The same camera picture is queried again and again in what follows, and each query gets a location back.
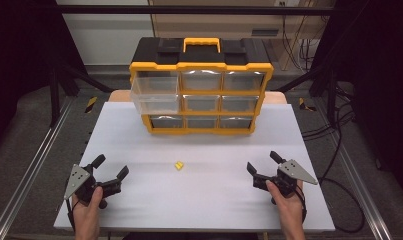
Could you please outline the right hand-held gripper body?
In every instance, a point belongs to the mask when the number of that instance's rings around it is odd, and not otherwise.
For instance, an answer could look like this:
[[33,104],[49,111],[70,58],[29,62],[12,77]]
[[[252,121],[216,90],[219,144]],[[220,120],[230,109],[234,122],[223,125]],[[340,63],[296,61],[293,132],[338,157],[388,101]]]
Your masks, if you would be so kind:
[[318,184],[318,181],[295,160],[284,160],[282,163],[279,163],[275,176],[265,176],[259,174],[255,168],[252,168],[252,177],[253,186],[255,188],[267,191],[268,188],[266,185],[266,181],[269,180],[277,186],[280,193],[285,198],[290,197],[291,195],[296,193],[298,180],[313,185]]

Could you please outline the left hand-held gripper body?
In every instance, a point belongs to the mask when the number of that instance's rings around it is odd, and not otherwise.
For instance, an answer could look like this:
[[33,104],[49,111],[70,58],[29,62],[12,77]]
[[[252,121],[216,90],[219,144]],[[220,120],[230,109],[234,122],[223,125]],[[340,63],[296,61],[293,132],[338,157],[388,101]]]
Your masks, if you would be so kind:
[[101,187],[103,189],[103,197],[99,208],[105,209],[108,205],[106,198],[121,192],[123,171],[120,171],[115,179],[106,182],[98,182],[93,176],[93,170],[96,168],[97,165],[94,164],[88,164],[86,167],[74,164],[66,184],[64,199],[68,200],[75,194],[79,200],[89,203],[94,190],[97,187]]

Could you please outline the large clear plastic drawer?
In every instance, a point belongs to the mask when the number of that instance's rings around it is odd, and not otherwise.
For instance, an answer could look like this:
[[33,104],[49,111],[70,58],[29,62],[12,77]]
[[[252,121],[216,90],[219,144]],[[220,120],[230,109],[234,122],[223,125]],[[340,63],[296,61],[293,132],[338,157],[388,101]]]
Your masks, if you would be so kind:
[[179,75],[169,71],[138,71],[131,83],[131,99],[140,114],[179,112]]

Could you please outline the yellow black drawer organizer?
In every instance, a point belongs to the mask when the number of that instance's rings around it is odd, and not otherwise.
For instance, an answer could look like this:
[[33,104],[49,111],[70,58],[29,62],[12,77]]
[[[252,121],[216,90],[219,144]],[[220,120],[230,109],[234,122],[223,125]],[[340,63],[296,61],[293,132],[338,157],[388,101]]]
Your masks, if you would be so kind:
[[[129,66],[130,83],[138,71],[169,71],[177,72],[180,76],[182,72],[190,70],[265,71],[271,80],[274,67],[259,39],[144,37],[139,41]],[[140,115],[148,132],[167,134],[152,132],[147,126],[148,114]]]

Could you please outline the person's left hand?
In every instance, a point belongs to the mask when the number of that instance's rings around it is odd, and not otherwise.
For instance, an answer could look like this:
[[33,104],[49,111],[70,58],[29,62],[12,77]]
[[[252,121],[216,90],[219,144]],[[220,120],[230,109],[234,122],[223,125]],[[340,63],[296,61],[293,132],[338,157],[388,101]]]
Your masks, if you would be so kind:
[[99,204],[102,199],[103,190],[101,187],[94,190],[89,203],[81,203],[75,194],[72,195],[73,218],[77,229],[99,225]]

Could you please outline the person's right hand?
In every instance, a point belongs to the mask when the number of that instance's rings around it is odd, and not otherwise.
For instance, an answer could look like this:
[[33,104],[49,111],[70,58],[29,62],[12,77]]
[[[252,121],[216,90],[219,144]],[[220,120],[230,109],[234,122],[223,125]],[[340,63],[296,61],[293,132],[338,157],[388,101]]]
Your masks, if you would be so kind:
[[270,180],[266,186],[278,207],[280,223],[284,227],[302,225],[302,203],[297,196],[285,198]]

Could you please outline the grid of small clear drawers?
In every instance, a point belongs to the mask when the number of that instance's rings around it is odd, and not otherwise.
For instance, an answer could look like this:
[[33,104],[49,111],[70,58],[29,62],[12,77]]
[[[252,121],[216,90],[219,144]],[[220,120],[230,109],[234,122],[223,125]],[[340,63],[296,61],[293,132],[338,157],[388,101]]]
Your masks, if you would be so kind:
[[178,78],[177,110],[148,114],[147,126],[154,133],[248,134],[269,79],[265,71],[184,71]]

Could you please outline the black metal stand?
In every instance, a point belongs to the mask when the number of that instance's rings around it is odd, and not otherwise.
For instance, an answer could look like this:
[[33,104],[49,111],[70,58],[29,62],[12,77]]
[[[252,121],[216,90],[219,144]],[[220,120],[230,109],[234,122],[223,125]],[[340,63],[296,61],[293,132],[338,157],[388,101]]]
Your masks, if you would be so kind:
[[75,82],[76,79],[83,80],[87,84],[105,93],[112,93],[114,91],[113,88],[96,81],[84,71],[80,71],[64,61],[55,61],[49,72],[51,127],[55,126],[60,119],[59,87],[63,88],[67,96],[77,96],[80,88]]
[[324,93],[324,91],[327,91],[326,119],[331,124],[331,126],[335,128],[337,122],[335,115],[337,81],[332,70],[331,61],[325,61],[324,63],[321,63],[316,67],[312,67],[309,72],[277,88],[277,91],[285,93],[293,89],[294,87],[306,82],[307,80],[313,81],[309,89],[309,93],[312,97],[320,97]]

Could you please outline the black curtain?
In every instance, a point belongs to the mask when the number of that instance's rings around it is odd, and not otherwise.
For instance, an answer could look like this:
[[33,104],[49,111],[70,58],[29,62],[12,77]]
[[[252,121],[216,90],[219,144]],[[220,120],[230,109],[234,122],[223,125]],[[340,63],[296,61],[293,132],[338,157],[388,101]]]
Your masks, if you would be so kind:
[[403,0],[335,0],[314,63],[354,86],[354,110],[378,159],[403,190]]
[[49,85],[55,63],[48,60],[44,44],[59,60],[86,71],[63,15],[36,9],[56,4],[56,0],[0,0],[0,144],[18,100]]

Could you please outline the light wooden cabinet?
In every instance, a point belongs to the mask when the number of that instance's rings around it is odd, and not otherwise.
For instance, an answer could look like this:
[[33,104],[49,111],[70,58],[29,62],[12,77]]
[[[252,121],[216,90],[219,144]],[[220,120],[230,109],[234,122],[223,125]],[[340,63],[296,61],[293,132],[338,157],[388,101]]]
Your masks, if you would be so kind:
[[[334,0],[148,0],[151,6],[331,7]],[[154,32],[162,38],[318,38],[325,26],[319,16],[153,14]]]

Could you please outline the black horizontal bar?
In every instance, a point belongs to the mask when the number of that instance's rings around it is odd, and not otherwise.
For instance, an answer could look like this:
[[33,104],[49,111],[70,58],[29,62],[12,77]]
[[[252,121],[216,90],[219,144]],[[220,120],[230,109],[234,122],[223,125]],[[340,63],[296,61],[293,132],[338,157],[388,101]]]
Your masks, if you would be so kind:
[[58,5],[65,14],[206,14],[206,15],[291,15],[331,16],[332,7],[243,7],[243,6],[140,6],[140,5]]

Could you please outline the aluminium floor rail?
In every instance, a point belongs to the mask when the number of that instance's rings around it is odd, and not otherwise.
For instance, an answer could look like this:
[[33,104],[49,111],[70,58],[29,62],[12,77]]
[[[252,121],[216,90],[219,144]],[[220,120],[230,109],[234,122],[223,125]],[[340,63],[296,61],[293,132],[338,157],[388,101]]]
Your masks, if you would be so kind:
[[336,154],[340,159],[341,165],[344,168],[344,172],[350,182],[351,188],[360,207],[363,210],[365,219],[369,225],[376,240],[393,240],[393,237],[383,220],[372,196],[367,189],[363,179],[357,171],[354,162],[348,154],[342,140],[341,127],[335,124],[336,131],[331,134],[334,146],[336,148]]
[[60,115],[53,126],[51,126],[44,136],[38,150],[32,158],[29,166],[16,187],[8,204],[0,215],[0,240],[4,240],[13,221],[15,220],[25,198],[27,197],[33,182],[35,181],[48,153],[50,152],[58,133],[60,132],[70,108],[75,101],[75,97],[66,97],[60,109]]

